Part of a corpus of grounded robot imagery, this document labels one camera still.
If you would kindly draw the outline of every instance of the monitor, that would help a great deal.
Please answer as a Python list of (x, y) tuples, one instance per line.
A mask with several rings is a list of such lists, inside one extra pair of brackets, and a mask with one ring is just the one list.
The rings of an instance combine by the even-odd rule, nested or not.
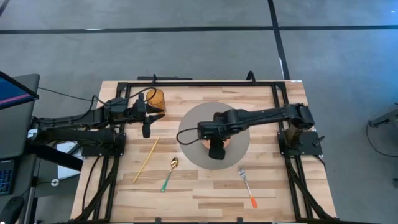
[(0, 72), (0, 110), (37, 99), (37, 93)]

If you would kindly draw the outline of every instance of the gold spoon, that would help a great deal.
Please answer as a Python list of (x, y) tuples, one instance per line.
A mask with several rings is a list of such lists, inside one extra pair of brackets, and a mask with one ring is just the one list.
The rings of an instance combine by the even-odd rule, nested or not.
[(172, 169), (169, 172), (169, 175), (166, 178), (166, 181), (164, 182), (163, 186), (162, 186), (162, 192), (165, 192), (166, 190), (166, 186), (167, 186), (167, 182), (169, 181), (170, 176), (172, 175), (173, 169), (176, 168), (178, 166), (178, 159), (176, 157), (174, 157), (170, 163), (170, 165), (172, 166)]

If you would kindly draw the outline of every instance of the silver fork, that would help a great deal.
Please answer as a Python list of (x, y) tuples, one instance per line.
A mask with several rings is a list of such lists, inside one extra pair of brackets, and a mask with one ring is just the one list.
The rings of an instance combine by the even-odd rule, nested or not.
[(248, 181), (246, 180), (246, 173), (244, 171), (243, 165), (238, 166), (238, 171), (239, 171), (239, 175), (242, 177), (244, 183), (246, 184), (246, 187), (248, 188), (250, 199), (251, 199), (251, 204), (253, 205), (253, 208), (257, 208), (257, 202), (256, 202), (256, 199), (254, 199), (253, 195), (251, 194)]

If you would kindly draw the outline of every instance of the gray plate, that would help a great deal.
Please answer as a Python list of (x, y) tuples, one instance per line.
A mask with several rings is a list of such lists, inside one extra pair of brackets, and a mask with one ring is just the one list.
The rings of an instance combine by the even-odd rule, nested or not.
[[(183, 117), (178, 131), (188, 128), (195, 128), (199, 121), (212, 121), (215, 112), (224, 112), (233, 109), (233, 107), (224, 103), (203, 103), (192, 108)], [(198, 138), (196, 130), (181, 133), (178, 137), (181, 142), (190, 142)], [(229, 145), (225, 148), (226, 155), (223, 160), (212, 159), (208, 155), (208, 149), (197, 141), (191, 145), (180, 145), (182, 152), (194, 164), (209, 170), (218, 170), (228, 168), (245, 155), (250, 142), (249, 130), (235, 134), (231, 137)]]

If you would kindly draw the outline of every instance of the concrete floor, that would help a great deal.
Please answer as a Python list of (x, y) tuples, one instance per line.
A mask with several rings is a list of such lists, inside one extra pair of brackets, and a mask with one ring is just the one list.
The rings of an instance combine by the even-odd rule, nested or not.
[[(275, 0), (280, 26), (398, 24), (397, 1)], [(11, 0), (4, 29), (92, 29), (176, 26), (271, 26), (265, 0)], [(398, 30), (282, 31), (291, 79), (303, 80), (322, 146), (333, 200), (343, 220), (396, 223), (398, 159), (375, 153), (368, 119), (396, 106)], [(146, 34), (0, 35), (0, 70), (39, 73), (40, 86), (89, 98), (103, 80), (152, 75), (194, 79), (281, 79), (273, 31)], [(78, 114), (88, 104), (40, 91), (34, 114)], [(398, 154), (388, 127), (369, 130), (376, 147)], [(55, 166), (43, 179), (56, 176)], [(66, 221), (76, 180), (38, 194), (38, 218)], [(48, 214), (54, 200), (63, 202)]]

